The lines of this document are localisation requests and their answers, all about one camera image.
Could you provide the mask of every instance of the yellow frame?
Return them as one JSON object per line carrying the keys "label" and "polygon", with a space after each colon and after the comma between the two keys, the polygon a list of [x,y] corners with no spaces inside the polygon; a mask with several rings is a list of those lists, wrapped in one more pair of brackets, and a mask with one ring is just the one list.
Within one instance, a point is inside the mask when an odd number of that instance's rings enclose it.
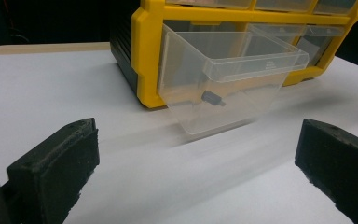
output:
{"label": "yellow frame", "polygon": [[183,7],[168,5],[165,0],[141,0],[141,6],[131,18],[131,66],[138,74],[137,96],[149,108],[165,105],[158,95],[158,63],[164,20],[193,21],[214,24],[221,21],[267,22],[289,24],[340,25],[343,36],[333,38],[317,66],[289,74],[283,85],[294,85],[304,79],[321,75],[333,60],[338,47],[358,21],[358,0],[351,12],[341,15],[313,15],[317,4],[313,0],[307,12],[271,12],[255,9],[253,0],[247,9]]}

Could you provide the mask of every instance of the transparent bin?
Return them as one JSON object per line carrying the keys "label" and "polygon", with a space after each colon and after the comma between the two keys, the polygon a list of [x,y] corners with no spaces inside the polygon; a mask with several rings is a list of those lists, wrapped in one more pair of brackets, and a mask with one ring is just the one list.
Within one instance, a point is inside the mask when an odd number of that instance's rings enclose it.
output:
{"label": "transparent bin", "polygon": [[305,12],[311,3],[312,0],[257,0],[255,9]]}
{"label": "transparent bin", "polygon": [[314,14],[348,15],[356,0],[319,0]]}
{"label": "transparent bin", "polygon": [[235,32],[236,26],[233,22],[222,21],[216,25],[199,25],[191,21],[164,21],[175,32]]}
{"label": "transparent bin", "polygon": [[264,35],[271,35],[307,52],[310,56],[308,66],[315,66],[335,36],[343,36],[345,29],[338,26],[290,25],[253,23]]}
{"label": "transparent bin", "polygon": [[296,46],[309,54],[308,66],[314,66],[319,62],[333,38],[343,36],[344,32],[343,27],[309,25]]}
{"label": "transparent bin", "polygon": [[163,28],[158,92],[190,133],[254,119],[308,54],[257,29],[174,32]]}
{"label": "transparent bin", "polygon": [[246,9],[252,0],[166,0],[167,3],[200,7],[229,7]]}

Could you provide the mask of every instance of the black rubber pad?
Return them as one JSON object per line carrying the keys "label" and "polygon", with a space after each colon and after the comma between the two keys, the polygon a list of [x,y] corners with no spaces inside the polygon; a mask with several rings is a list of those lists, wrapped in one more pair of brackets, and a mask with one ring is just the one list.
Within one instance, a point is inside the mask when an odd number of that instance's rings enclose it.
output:
{"label": "black rubber pad", "polygon": [[342,213],[358,223],[358,137],[333,125],[305,119],[296,165]]}
{"label": "black rubber pad", "polygon": [[94,119],[68,124],[7,167],[23,223],[63,223],[100,162],[97,132]]}

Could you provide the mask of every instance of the plastic drawer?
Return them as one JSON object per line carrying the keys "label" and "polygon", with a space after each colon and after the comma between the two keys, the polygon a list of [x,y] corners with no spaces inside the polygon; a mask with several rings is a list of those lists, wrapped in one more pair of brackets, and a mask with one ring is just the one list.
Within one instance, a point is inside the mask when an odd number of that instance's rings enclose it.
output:
{"label": "plastic drawer", "polygon": [[305,12],[311,3],[312,0],[257,0],[255,9]]}
{"label": "plastic drawer", "polygon": [[348,15],[356,0],[319,0],[315,14]]}
{"label": "plastic drawer", "polygon": [[255,119],[308,54],[257,29],[174,32],[163,28],[158,93],[191,134]]}
{"label": "plastic drawer", "polygon": [[167,3],[200,7],[230,7],[246,9],[252,0],[166,0]]}
{"label": "plastic drawer", "polygon": [[315,66],[332,39],[344,35],[344,28],[339,26],[321,25],[288,25],[288,24],[257,24],[252,27],[259,29],[264,35],[271,35],[296,45],[310,56],[308,66]]}

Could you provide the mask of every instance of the white table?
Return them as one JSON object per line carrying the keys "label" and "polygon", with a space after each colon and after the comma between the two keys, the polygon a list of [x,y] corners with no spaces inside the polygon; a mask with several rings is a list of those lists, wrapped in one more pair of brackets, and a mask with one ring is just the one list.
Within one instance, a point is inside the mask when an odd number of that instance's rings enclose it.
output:
{"label": "white table", "polygon": [[257,122],[189,141],[168,109],[140,105],[109,50],[0,55],[0,184],[14,160],[89,117],[101,164],[65,223],[351,223],[294,156],[304,118],[358,136],[352,63],[282,88]]}

